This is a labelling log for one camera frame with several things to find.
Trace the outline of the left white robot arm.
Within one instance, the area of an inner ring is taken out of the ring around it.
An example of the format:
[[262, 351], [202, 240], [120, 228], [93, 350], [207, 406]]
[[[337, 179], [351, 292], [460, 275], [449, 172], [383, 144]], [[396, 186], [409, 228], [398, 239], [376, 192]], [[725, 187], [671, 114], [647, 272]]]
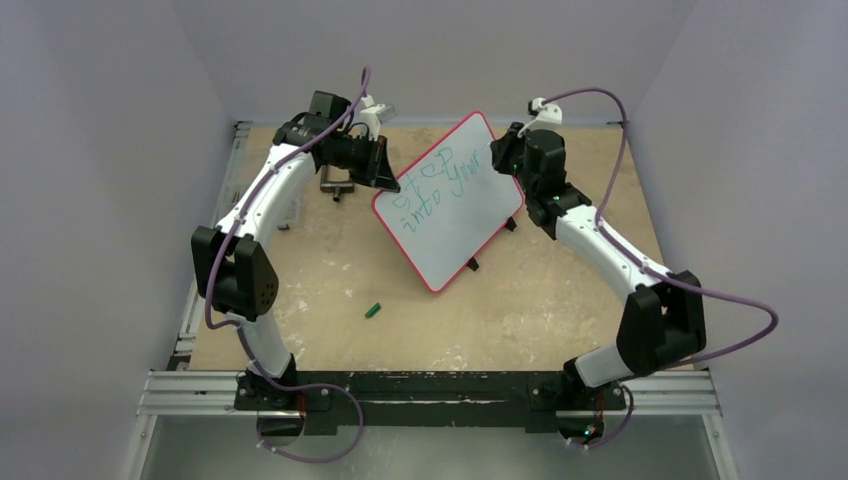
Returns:
[[361, 186], [397, 193], [399, 182], [380, 130], [395, 115], [388, 103], [363, 94], [356, 101], [313, 94], [309, 108], [275, 132], [264, 166], [236, 205], [213, 227], [198, 227], [190, 244], [196, 283], [211, 330], [235, 329], [248, 357], [247, 377], [272, 408], [297, 399], [294, 357], [282, 341], [272, 308], [279, 279], [265, 251], [280, 217], [326, 166], [346, 170]]

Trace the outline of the pink framed whiteboard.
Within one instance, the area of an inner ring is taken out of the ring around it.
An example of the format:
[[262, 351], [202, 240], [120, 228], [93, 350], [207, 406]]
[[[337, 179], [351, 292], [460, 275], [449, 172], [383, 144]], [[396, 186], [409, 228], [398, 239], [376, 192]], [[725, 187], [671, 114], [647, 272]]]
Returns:
[[492, 166], [495, 134], [469, 113], [397, 176], [371, 207], [427, 290], [445, 289], [523, 207], [516, 180]]

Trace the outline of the green marker cap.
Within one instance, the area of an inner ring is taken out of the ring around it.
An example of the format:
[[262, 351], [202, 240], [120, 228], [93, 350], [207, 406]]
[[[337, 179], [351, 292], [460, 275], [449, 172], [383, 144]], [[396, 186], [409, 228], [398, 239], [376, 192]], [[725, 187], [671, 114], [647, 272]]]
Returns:
[[380, 310], [381, 310], [381, 304], [380, 304], [380, 303], [375, 303], [372, 307], [370, 307], [370, 308], [366, 311], [366, 313], [365, 313], [365, 318], [366, 318], [366, 319], [373, 318], [373, 317], [374, 317], [374, 316], [375, 316], [375, 315], [376, 315], [376, 314], [377, 314]]

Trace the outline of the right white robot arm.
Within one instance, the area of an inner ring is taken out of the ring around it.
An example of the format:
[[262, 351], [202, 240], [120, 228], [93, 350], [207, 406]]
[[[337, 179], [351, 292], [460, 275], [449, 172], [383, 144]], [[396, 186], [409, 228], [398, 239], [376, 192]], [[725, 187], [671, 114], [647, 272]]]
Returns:
[[517, 181], [532, 223], [586, 260], [623, 304], [615, 339], [564, 363], [564, 399], [584, 407], [602, 386], [650, 375], [702, 351], [706, 327], [698, 278], [669, 272], [606, 226], [598, 208], [566, 179], [564, 138], [522, 128], [515, 122], [491, 142], [494, 170]]

